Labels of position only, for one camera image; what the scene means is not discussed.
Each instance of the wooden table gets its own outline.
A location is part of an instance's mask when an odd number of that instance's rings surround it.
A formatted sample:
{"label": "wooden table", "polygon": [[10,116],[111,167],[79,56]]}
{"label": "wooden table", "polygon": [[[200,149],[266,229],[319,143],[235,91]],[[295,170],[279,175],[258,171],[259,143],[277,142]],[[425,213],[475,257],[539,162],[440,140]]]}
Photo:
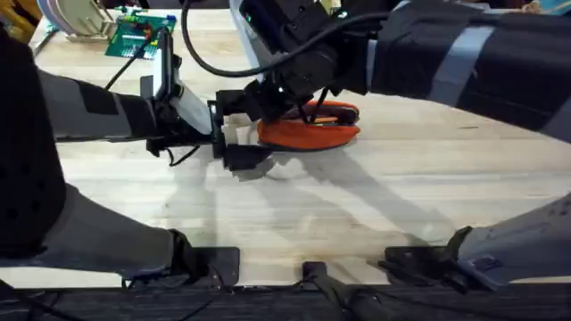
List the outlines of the wooden table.
{"label": "wooden table", "polygon": [[[248,67],[229,11],[191,12],[189,27],[208,62]],[[184,59],[180,75],[202,99],[250,81],[200,69],[180,24],[174,38]],[[72,44],[60,34],[37,65],[104,86],[126,61],[104,56],[105,47]],[[135,62],[113,90],[137,94],[139,77],[150,72],[150,62]],[[68,182],[95,201],[179,229],[197,246],[239,247],[240,284],[249,285],[292,284],[306,260],[327,261],[346,282],[385,283],[368,265],[385,247],[445,244],[460,227],[515,217],[571,189],[569,145],[436,103],[350,93],[339,99],[362,109],[359,138],[333,151],[275,154],[265,175],[233,177],[208,148],[174,169],[144,142],[60,144],[59,151]],[[251,127],[237,130],[241,141],[251,136]],[[39,268],[8,268],[0,277],[19,287],[119,284],[115,275]]]}

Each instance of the black mount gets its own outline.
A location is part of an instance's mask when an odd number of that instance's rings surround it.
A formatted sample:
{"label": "black mount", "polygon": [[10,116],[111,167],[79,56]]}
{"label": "black mount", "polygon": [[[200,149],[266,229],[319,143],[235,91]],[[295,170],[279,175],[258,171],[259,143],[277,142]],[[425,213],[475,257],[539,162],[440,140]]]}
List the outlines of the black mount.
{"label": "black mount", "polygon": [[491,289],[459,268],[459,247],[472,227],[460,229],[446,246],[402,246],[385,249],[385,260],[378,266],[394,284],[450,286],[457,292]]}
{"label": "black mount", "polygon": [[314,286],[314,288],[304,286],[304,289],[319,289],[329,301],[339,306],[345,320],[409,320],[398,311],[383,306],[380,299],[368,288],[350,286],[329,276],[327,265],[324,262],[305,262],[302,266],[302,272],[303,281]]}

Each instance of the gray robot arm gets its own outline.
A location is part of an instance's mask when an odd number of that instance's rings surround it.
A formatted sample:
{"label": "gray robot arm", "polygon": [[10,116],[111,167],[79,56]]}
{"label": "gray robot arm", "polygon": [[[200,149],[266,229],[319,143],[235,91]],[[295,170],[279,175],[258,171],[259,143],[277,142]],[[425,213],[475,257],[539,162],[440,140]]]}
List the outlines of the gray robot arm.
{"label": "gray robot arm", "polygon": [[[211,258],[200,253],[216,257],[220,249],[193,248],[177,231],[145,226],[90,201],[65,183],[55,147],[56,139],[207,144],[206,105],[181,84],[173,86],[177,95],[144,99],[53,76],[38,70],[29,49],[2,29],[0,44],[0,70],[10,79],[0,86],[0,267],[114,272],[130,280],[207,276]],[[225,281],[235,284],[238,249],[222,250],[220,257],[233,263]]]}

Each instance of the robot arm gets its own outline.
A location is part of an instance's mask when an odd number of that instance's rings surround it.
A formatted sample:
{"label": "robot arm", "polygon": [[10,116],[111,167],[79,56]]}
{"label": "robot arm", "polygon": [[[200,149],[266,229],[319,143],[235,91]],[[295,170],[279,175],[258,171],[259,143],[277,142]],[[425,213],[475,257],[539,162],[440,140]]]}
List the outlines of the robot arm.
{"label": "robot arm", "polygon": [[[367,13],[355,5],[328,19],[319,3],[303,0],[244,0],[240,9],[272,53]],[[252,82],[230,107],[273,121],[328,86],[435,101],[571,143],[570,29],[564,18],[404,1],[385,21],[347,28]],[[406,282],[461,292],[568,276],[570,197],[495,226],[461,229],[446,247],[388,248],[380,264]]]}
{"label": "robot arm", "polygon": [[237,282],[238,249],[193,248],[177,231],[145,226],[67,185],[55,141],[146,139],[147,149],[212,142],[211,116],[183,84],[168,33],[148,99],[120,95],[39,70],[29,48],[0,28],[0,267],[115,272],[128,280],[195,282],[216,258]]}
{"label": "robot arm", "polygon": [[[370,13],[364,3],[334,17],[303,0],[244,0],[240,12],[268,51],[292,52]],[[570,28],[558,17],[403,1],[387,19],[344,28],[252,82],[237,109],[271,122],[328,87],[431,100],[571,143],[571,36],[563,32]]]}

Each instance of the orange object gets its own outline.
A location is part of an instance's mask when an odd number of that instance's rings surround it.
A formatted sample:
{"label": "orange object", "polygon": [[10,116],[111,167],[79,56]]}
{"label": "orange object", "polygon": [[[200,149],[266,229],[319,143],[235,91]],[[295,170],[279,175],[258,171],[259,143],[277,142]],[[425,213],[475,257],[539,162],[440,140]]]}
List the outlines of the orange object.
{"label": "orange object", "polygon": [[[306,114],[315,111],[316,102],[303,106]],[[359,109],[348,103],[323,102],[315,123],[302,121],[297,109],[281,120],[258,124],[258,137],[263,144],[295,151],[319,151],[349,143],[359,132],[355,126]]]}

